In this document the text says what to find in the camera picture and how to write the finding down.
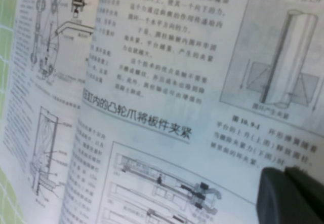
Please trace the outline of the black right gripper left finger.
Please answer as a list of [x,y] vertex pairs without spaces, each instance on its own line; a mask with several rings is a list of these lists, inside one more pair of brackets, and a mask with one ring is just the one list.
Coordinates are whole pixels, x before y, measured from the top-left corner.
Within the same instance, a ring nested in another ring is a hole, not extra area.
[[259,223],[319,223],[285,170],[272,167],[261,172],[256,211]]

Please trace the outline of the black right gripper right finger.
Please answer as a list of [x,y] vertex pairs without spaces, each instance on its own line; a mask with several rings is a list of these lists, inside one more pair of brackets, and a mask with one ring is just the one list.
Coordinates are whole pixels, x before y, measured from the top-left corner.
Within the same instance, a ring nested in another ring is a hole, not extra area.
[[287,167],[285,175],[323,223],[323,184],[295,167]]

